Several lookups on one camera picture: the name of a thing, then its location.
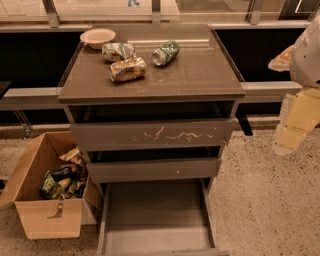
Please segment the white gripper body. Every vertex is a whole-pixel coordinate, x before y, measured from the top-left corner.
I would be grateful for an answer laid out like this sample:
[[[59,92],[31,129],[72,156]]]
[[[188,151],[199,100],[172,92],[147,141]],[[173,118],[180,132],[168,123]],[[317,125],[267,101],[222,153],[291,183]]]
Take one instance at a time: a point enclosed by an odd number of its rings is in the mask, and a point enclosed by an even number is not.
[[[305,87],[320,87],[320,16],[296,40],[289,69],[292,81]]]

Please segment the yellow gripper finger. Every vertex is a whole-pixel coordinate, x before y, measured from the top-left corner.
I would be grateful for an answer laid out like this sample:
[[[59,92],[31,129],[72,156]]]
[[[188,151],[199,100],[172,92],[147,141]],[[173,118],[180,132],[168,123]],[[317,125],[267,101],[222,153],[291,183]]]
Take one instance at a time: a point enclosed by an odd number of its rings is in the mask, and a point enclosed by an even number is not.
[[[280,110],[272,149],[277,155],[294,152],[320,123],[320,90],[311,88],[287,94]]]
[[[279,55],[277,55],[269,62],[268,68],[277,72],[289,71],[291,56],[294,49],[295,47],[293,45],[287,47],[284,51],[282,51]]]

